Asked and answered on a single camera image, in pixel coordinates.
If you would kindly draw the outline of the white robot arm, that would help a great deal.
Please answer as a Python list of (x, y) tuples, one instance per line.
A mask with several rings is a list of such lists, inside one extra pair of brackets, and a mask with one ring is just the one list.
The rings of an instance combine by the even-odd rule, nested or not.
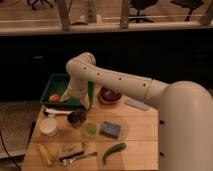
[(203, 86), (99, 68), (89, 52), (70, 59), (66, 71), (63, 101), (84, 98), (92, 81), (158, 111), (159, 171), (213, 171), (213, 97)]

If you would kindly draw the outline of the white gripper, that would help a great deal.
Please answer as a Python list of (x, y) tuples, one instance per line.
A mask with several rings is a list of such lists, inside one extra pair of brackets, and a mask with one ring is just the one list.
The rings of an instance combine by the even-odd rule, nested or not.
[(88, 82), (77, 78), (71, 78), (60, 101), (65, 102), (71, 98), (78, 99), (83, 107), (88, 110), (90, 108)]

